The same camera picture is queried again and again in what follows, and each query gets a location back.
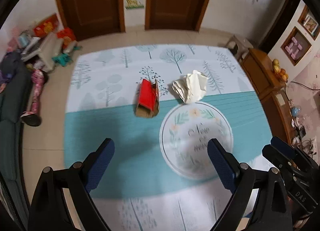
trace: teal tablecloth section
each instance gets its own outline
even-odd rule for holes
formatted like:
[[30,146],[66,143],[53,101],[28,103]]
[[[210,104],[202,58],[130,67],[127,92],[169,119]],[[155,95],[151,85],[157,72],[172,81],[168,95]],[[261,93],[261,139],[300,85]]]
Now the teal tablecloth section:
[[[233,155],[239,162],[251,161],[270,143],[270,127],[255,92],[211,95],[201,101],[227,118],[234,136]],[[92,197],[146,197],[199,184],[173,172],[160,151],[161,123],[176,105],[178,100],[160,102],[159,114],[151,119],[136,117],[133,105],[66,113],[65,166],[84,160],[111,138],[115,155]]]

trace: circular printed design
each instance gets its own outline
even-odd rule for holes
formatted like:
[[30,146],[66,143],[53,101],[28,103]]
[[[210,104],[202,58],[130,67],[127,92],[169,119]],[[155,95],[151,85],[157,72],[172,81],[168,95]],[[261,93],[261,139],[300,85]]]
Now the circular printed design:
[[230,124],[217,108],[204,102],[174,107],[162,121],[159,133],[161,152],[170,168],[178,175],[197,180],[216,175],[207,153],[212,138],[232,152]]

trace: screw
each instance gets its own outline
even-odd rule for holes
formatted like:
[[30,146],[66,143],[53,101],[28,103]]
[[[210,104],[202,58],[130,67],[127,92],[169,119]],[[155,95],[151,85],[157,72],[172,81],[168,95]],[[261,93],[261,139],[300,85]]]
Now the screw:
[[51,170],[50,167],[45,167],[45,168],[43,169],[43,172],[44,172],[44,173],[48,173],[50,170]]
[[272,167],[271,168],[271,171],[274,173],[274,174],[277,174],[279,172],[279,170],[275,167]]
[[73,164],[73,168],[79,169],[79,168],[81,167],[81,165],[82,165],[82,162],[75,162],[75,163]]
[[247,170],[249,168],[249,165],[242,162],[242,163],[240,163],[240,167],[241,167],[241,169]]

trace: sofa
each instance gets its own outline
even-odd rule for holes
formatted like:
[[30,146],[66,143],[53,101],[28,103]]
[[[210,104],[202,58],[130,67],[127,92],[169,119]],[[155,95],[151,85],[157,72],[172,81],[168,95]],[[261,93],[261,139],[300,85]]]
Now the sofa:
[[[0,64],[6,65],[8,59]],[[31,73],[22,61],[16,74],[0,93],[0,172],[12,197],[14,207],[27,229],[28,205],[22,172],[22,128],[20,115],[26,109],[32,87]]]

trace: crumpled white tissue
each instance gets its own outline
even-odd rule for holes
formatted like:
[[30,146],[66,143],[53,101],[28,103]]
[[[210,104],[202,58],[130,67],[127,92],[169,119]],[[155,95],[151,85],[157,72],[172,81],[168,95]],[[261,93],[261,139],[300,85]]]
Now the crumpled white tissue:
[[202,99],[207,92],[208,78],[201,72],[193,70],[183,79],[174,81],[173,90],[180,96],[186,104],[197,102]]

